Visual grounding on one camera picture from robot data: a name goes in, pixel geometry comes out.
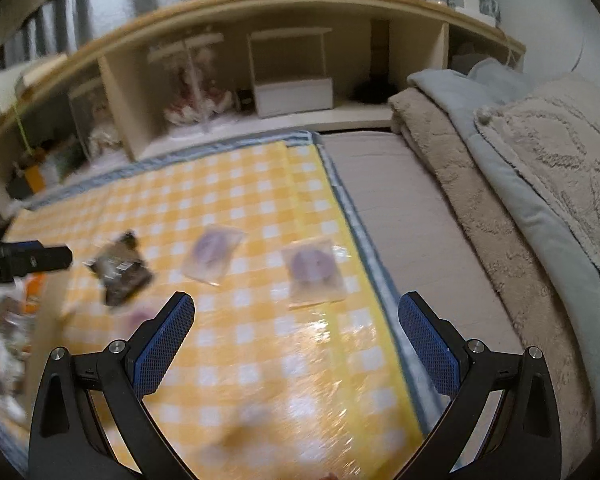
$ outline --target white wall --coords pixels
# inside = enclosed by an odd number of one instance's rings
[[[526,44],[524,72],[536,82],[572,69],[600,86],[600,14],[590,0],[499,0],[502,28]]]

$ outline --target acrylic box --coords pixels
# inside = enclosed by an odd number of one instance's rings
[[[221,75],[220,32],[205,32],[152,48],[147,61],[161,92],[162,114],[170,136],[204,134],[235,117],[234,84]]]
[[[128,162],[102,79],[89,79],[69,91],[78,139],[92,166]]]

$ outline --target metal screw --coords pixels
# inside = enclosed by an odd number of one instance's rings
[[[122,339],[116,339],[109,343],[109,352],[112,354],[119,354],[125,349],[126,343]]]
[[[471,352],[473,352],[474,354],[480,354],[484,352],[484,343],[479,339],[471,339],[467,343],[467,346],[469,347],[469,350],[471,350]]]
[[[530,346],[529,348],[526,349],[526,351],[529,352],[529,355],[533,359],[539,359],[542,357],[542,350],[539,349],[537,346]]]
[[[61,346],[59,346],[58,348],[54,348],[51,351],[51,358],[54,361],[59,361],[60,359],[62,359],[64,357],[64,348],[62,348]]]

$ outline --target plaid tablecloth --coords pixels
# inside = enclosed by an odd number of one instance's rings
[[[23,211],[8,239],[74,252],[64,304],[74,354],[127,338],[138,313],[153,315],[176,290],[193,297],[195,323],[144,403],[200,478],[391,478],[422,442],[418,397],[435,393],[405,380],[378,284],[331,184],[313,144],[264,142]],[[247,233],[218,287],[180,273],[208,224]],[[155,278],[111,310],[80,263],[128,229]],[[280,249],[317,235],[336,245],[347,299],[291,310]],[[96,404],[116,456],[134,466],[103,399]]]

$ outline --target wooden edge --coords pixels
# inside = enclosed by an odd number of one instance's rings
[[[80,72],[80,70],[82,70],[89,63],[96,62],[99,56],[102,56],[103,54],[107,53],[108,50],[115,48],[116,44],[125,36],[137,32],[145,27],[149,27],[150,25],[155,25],[155,23],[161,22],[168,18],[174,18],[194,10],[208,9],[209,7],[220,6],[222,4],[243,1],[247,0],[183,0],[182,2],[172,6],[163,7],[152,12],[148,12],[147,14],[143,14],[131,22],[125,23],[121,27],[112,30],[109,34],[85,44],[74,54],[68,56],[64,63],[61,63],[59,66],[53,69],[38,83],[27,88],[17,101],[19,113],[23,115],[28,107],[32,105],[37,98],[44,96],[54,86]],[[453,9],[441,6],[440,4],[427,2],[425,0],[370,1],[411,6],[413,8],[423,10],[429,16],[435,15],[452,25],[467,28],[470,31],[483,35],[490,41],[494,41],[498,44],[506,46],[507,48],[511,48],[513,52],[518,54],[518,56],[522,56],[526,51],[524,44],[509,36],[506,36],[504,31],[490,27],[479,20],[465,16],[459,12],[455,12]],[[0,134],[4,129],[13,124],[14,121],[14,112],[13,109],[10,108],[10,110],[0,116]]]

